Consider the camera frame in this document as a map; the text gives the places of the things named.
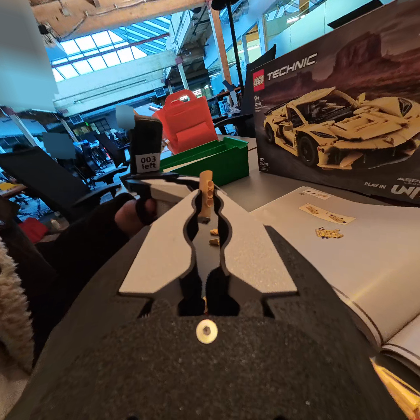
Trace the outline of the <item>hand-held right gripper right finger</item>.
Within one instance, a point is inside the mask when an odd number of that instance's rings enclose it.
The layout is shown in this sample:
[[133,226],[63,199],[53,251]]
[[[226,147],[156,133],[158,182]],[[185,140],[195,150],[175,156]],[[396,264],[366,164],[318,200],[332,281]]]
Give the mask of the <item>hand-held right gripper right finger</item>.
[[206,281],[208,314],[236,316],[249,302],[297,294],[265,226],[223,192],[214,193],[219,267]]

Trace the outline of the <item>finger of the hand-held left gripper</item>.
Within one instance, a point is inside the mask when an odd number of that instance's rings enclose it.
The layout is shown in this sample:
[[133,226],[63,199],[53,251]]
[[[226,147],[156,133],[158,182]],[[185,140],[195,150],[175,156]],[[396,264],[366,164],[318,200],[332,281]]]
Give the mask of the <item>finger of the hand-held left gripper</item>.
[[199,179],[150,179],[151,198],[156,203],[154,223],[191,192],[199,189]]

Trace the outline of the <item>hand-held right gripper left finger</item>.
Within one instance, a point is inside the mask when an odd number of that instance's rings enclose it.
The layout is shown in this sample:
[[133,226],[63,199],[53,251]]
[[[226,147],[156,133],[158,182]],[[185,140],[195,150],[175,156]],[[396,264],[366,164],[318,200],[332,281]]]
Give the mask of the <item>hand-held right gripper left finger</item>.
[[202,280],[193,244],[202,193],[191,192],[151,226],[119,294],[166,300],[180,316],[203,314]]

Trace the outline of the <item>yellow connector brick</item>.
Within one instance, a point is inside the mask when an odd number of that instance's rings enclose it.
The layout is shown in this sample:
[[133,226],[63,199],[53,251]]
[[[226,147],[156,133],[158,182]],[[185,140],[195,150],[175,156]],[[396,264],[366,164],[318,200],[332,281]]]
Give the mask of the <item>yellow connector brick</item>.
[[198,215],[198,221],[202,224],[207,224],[210,222],[212,208],[213,208],[213,198],[214,198],[213,171],[206,170],[200,173],[199,189],[202,193],[201,195],[202,207]]

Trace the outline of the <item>person's left forearm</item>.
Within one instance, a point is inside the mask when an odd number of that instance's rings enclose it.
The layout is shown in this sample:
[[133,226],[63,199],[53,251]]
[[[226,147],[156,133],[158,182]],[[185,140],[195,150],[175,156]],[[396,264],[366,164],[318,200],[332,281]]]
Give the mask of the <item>person's left forearm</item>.
[[71,286],[84,287],[129,241],[129,234],[115,217],[127,204],[134,210],[135,203],[129,193],[122,193],[72,223],[54,241],[41,242],[35,247],[62,280]]

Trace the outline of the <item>person's left hand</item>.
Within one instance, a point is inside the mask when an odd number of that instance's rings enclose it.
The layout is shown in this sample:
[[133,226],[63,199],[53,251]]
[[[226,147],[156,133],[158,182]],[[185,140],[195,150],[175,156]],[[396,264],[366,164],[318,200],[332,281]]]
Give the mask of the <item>person's left hand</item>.
[[129,238],[135,236],[145,226],[157,218],[157,204],[154,199],[130,200],[115,214],[115,223]]

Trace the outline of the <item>red plastic bin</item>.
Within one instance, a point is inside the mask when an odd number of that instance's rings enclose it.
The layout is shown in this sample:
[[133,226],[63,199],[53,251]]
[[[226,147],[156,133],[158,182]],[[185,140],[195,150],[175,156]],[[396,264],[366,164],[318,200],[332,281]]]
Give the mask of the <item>red plastic bin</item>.
[[169,95],[152,116],[161,121],[163,138],[174,155],[218,140],[207,100],[190,90]]

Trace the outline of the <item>green plastic storage bin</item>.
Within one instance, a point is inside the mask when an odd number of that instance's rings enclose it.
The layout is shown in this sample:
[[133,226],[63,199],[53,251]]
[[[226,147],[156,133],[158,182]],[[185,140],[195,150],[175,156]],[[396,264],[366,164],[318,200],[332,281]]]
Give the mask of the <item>green plastic storage bin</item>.
[[160,160],[161,172],[197,176],[213,172],[213,182],[222,187],[249,176],[248,142],[232,137],[197,146]]

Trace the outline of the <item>white instruction booklet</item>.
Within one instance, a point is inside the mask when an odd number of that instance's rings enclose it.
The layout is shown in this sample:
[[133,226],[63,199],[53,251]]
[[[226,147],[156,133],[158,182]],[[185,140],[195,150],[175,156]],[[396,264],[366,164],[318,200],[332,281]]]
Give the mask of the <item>white instruction booklet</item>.
[[376,349],[419,375],[419,208],[363,204],[304,186],[251,214],[316,268]]

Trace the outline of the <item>black office chair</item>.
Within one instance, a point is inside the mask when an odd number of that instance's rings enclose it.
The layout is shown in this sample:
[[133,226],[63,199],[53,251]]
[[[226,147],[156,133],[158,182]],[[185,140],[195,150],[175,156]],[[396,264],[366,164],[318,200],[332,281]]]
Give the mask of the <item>black office chair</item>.
[[91,190],[81,179],[48,156],[41,148],[33,147],[16,153],[0,155],[0,166],[27,190],[31,190],[51,210],[60,212],[73,222],[99,206],[101,197],[114,197],[120,183],[112,183]]

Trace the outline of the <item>red bag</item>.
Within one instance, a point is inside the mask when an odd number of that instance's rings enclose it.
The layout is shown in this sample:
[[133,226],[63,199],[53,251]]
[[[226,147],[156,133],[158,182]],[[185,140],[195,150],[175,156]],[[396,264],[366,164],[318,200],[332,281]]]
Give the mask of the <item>red bag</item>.
[[39,243],[50,233],[49,229],[43,223],[32,217],[18,223],[18,226],[33,244]]

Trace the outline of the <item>toy car set box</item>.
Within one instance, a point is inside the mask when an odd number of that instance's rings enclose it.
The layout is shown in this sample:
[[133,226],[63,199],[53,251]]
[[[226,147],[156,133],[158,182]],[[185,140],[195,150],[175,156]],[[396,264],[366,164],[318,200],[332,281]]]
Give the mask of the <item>toy car set box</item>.
[[260,172],[418,207],[419,23],[392,1],[257,67]]

